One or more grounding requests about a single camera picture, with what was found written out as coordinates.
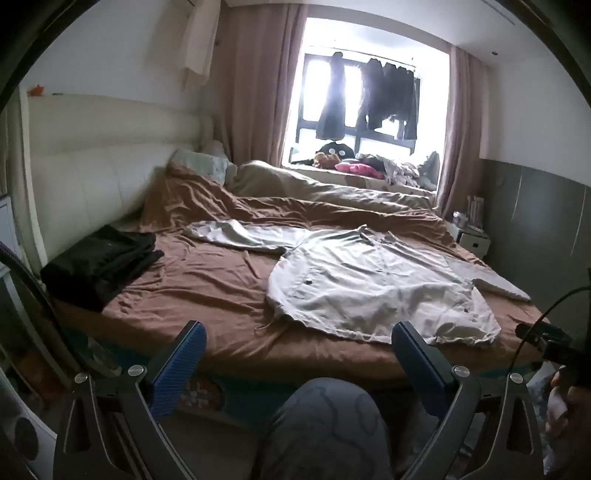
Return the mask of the black plush toy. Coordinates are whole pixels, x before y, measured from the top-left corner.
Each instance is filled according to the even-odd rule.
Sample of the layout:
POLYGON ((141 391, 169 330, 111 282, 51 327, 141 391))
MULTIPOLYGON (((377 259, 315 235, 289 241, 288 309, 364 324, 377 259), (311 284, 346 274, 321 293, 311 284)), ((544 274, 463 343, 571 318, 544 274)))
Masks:
POLYGON ((356 158, 356 153, 351 147, 344 143, 338 143, 335 141, 322 145, 322 147, 318 149, 318 153, 324 153, 325 155, 337 155, 341 160, 356 158))

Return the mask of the cream wall hanging cloth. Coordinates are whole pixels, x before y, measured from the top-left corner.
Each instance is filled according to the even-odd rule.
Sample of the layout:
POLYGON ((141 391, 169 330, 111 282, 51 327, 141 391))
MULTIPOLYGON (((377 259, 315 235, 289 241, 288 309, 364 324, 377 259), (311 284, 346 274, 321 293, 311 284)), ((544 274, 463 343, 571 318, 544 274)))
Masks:
POLYGON ((181 41, 177 64, 183 89, 204 85, 211 76, 211 62, 221 1, 194 1, 181 41))

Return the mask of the black folded garment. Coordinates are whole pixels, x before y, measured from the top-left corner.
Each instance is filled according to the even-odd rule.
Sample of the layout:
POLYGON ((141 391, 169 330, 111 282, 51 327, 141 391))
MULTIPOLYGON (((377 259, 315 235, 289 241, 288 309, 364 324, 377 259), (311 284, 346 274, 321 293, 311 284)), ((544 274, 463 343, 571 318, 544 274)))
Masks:
POLYGON ((56 300, 100 313, 162 256, 153 233, 105 225, 45 265, 40 272, 56 300))

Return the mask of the beige duvet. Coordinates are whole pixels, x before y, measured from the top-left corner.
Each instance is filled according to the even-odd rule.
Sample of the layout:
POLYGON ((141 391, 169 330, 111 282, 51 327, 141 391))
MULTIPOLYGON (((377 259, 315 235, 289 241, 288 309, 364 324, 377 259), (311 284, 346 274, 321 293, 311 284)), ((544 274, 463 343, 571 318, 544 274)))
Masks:
POLYGON ((378 213, 434 212, 432 202, 426 196, 324 183, 259 160, 245 163, 226 174, 225 188, 242 197, 293 198, 378 213))

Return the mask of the white bedside table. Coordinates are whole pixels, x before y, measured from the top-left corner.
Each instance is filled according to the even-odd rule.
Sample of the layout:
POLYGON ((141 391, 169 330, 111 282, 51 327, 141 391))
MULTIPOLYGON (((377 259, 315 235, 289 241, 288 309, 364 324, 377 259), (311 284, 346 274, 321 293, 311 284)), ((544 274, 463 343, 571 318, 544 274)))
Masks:
POLYGON ((448 232, 454 241, 483 260, 491 246, 491 239, 484 230, 484 199, 467 197, 467 209, 455 211, 446 222, 448 232))

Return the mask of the clothes pile on windowsill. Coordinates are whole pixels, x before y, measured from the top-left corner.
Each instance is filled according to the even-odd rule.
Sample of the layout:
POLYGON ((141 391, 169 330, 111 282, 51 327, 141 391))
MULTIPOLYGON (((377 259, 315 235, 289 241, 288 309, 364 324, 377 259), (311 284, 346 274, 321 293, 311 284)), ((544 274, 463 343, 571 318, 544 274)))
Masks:
POLYGON ((441 159, 433 151, 423 162, 395 161, 380 155, 358 154, 356 160, 382 174, 390 185, 407 186, 435 192, 440 178, 441 159))

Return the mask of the pink curtain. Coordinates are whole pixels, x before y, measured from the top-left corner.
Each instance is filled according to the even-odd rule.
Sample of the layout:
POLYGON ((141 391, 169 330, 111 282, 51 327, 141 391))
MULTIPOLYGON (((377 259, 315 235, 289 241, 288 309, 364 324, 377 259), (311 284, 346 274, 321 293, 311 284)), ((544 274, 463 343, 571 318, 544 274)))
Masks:
POLYGON ((486 80, 480 60, 457 46, 451 48, 444 161, 436 197, 444 218, 463 210, 468 197, 480 189, 486 80))
POLYGON ((308 6, 224 6, 213 56, 225 151, 280 165, 308 6))

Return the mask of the pink right curtain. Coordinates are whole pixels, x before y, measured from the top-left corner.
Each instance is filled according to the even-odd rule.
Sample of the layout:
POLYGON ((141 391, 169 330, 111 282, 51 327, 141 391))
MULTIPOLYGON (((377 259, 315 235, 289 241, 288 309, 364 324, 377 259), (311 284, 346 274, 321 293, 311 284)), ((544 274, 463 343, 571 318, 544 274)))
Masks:
POLYGON ((444 161, 436 197, 444 218, 463 210, 468 197, 480 189, 486 80, 480 60, 457 46, 451 48, 444 161))

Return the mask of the brown bed sheet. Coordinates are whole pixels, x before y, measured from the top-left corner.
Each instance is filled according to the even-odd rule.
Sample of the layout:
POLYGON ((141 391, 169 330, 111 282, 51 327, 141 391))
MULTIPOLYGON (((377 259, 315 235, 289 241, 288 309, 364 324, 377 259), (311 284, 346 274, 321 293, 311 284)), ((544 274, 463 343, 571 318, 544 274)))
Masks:
MULTIPOLYGON (((487 267, 454 243, 443 221, 422 210, 384 214, 280 197, 237 197, 181 166, 167 167, 149 193, 140 222, 156 233, 164 252, 101 313, 57 301, 64 321, 97 341, 155 355, 189 320, 204 324, 201 370, 269 377, 388 380, 405 374, 390 343, 349 340, 276 318, 266 300, 267 280, 278 254, 257 253, 191 240, 181 227, 197 220, 243 220, 246 224, 353 229, 362 225, 418 246, 487 267)), ((541 312, 531 301, 484 295, 501 332, 484 345, 439 344, 452 363, 497 371, 511 363, 519 323, 532 325, 541 312)))

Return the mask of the light blue pillow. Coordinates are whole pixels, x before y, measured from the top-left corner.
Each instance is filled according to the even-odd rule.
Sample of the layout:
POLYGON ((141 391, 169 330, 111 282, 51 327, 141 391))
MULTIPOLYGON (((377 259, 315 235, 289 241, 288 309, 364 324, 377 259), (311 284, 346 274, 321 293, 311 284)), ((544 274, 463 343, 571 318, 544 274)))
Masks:
POLYGON ((174 152, 170 161, 190 169, 197 175, 214 180, 219 185, 228 184, 238 172, 238 167, 225 156, 194 152, 181 148, 174 152))

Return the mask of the dark hanging clothes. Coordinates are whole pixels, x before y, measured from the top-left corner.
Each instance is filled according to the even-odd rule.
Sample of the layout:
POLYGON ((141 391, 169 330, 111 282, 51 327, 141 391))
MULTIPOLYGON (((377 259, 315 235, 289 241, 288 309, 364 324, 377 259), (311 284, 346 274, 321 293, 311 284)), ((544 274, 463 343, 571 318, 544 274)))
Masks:
MULTIPOLYGON (((346 59, 341 52, 329 60, 331 81, 325 106, 318 120, 317 137, 341 140, 346 136, 346 59)), ((362 76, 361 101, 355 117, 360 133, 376 131, 384 121, 397 122, 394 138, 418 139, 421 79, 403 66, 383 64, 377 58, 359 67, 362 76)))

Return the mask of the pink left curtain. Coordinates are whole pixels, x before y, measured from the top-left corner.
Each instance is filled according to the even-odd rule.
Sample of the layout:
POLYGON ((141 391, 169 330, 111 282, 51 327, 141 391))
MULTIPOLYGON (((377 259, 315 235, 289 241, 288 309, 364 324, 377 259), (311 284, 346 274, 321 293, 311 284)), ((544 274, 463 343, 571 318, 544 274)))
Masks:
POLYGON ((280 165, 308 6, 224 6, 213 56, 225 151, 280 165))

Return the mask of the pink cushion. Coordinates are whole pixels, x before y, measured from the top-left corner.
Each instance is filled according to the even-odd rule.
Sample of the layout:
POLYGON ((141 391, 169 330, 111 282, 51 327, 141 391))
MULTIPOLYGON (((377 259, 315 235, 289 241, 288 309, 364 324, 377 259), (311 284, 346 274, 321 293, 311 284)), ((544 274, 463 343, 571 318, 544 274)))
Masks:
POLYGON ((352 162, 339 162, 335 164, 335 170, 348 173, 353 175, 359 175, 363 177, 375 178, 375 179, 383 179, 384 174, 373 166, 363 164, 363 163, 352 163, 352 162))

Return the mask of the beige zip jacket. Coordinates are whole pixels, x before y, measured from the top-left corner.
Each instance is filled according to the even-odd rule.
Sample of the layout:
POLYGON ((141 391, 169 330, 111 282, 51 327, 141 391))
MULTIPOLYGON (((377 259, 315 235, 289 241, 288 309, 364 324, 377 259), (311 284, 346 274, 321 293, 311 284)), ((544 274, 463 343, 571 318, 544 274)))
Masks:
POLYGON ((349 340, 388 344, 394 324, 408 321, 430 345, 489 344, 501 327, 485 293, 530 299, 487 267, 367 225, 308 230, 231 219, 193 222, 183 233, 278 254, 266 288, 274 317, 349 340))

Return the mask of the person's patterned trouser knee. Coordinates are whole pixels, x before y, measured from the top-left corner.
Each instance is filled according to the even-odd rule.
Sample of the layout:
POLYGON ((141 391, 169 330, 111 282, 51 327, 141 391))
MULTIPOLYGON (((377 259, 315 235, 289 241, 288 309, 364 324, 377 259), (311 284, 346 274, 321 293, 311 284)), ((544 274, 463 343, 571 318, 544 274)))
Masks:
POLYGON ((386 424, 361 387, 304 383, 259 437, 252 479, 392 479, 386 424))

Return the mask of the white padded headboard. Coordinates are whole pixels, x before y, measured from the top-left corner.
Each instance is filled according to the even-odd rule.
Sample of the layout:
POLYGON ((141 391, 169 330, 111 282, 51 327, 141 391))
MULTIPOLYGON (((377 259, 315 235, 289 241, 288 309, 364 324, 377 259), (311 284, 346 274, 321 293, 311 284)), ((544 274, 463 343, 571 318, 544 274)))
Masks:
POLYGON ((137 211, 174 152, 200 149, 213 132, 211 116, 151 103, 20 94, 10 188, 32 270, 137 211))

